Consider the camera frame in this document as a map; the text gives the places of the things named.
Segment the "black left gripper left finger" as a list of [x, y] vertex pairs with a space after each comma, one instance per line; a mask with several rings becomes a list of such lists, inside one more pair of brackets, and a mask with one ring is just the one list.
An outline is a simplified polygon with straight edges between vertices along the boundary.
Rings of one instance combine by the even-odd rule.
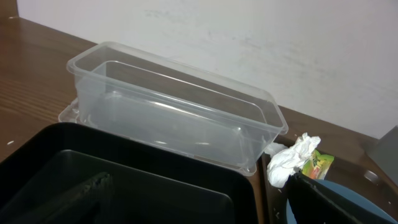
[[19, 223], [93, 223], [109, 210], [113, 178], [100, 172], [23, 214]]

